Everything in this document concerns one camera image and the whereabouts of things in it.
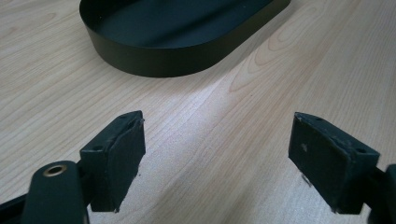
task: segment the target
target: clamp jaw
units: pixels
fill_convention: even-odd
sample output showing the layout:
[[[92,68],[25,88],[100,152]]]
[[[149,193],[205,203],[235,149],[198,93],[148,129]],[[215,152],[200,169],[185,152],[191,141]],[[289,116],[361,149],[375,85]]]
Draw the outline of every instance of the clamp jaw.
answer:
[[[379,155],[324,119],[294,114],[289,158],[334,213],[359,214],[366,203],[368,223],[396,223],[396,164],[382,172]]]

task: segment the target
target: screw hole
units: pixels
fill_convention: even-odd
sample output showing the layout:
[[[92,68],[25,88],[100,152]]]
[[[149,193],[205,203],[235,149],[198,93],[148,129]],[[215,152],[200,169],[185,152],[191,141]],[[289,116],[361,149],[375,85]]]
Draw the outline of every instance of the screw hole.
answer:
[[[366,153],[366,149],[364,148],[356,148],[359,153]]]
[[[46,171],[44,171],[44,176],[46,177],[53,177],[56,175],[60,175],[67,169],[67,166],[65,165],[54,165],[48,168]]]

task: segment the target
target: wood grain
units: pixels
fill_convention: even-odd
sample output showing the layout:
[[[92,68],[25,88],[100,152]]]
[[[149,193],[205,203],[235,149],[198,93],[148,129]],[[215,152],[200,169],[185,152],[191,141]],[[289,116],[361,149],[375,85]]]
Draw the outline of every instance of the wood grain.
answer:
[[[396,2],[292,0],[220,63],[125,74],[94,51],[78,0],[0,2],[0,203],[142,110],[147,155],[114,214],[91,223],[364,223],[333,214],[288,159],[292,116],[334,123],[396,162]]]

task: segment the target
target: table surface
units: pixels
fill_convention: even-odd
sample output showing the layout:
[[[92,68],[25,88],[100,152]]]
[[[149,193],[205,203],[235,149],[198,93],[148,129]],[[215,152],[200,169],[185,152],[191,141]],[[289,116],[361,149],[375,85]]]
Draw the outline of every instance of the table surface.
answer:
[[[118,214],[92,223],[365,223],[332,213],[288,159],[295,111],[396,162],[396,1],[292,0],[224,60],[185,77],[123,73],[78,0],[0,2],[0,203],[39,167],[142,110],[147,154]]]

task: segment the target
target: oval tray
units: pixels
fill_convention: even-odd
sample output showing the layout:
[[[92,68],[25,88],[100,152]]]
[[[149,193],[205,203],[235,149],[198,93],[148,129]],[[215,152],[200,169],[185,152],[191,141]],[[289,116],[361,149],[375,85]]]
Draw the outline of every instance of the oval tray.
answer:
[[[81,0],[98,54],[144,77],[178,77],[223,59],[290,0]]]

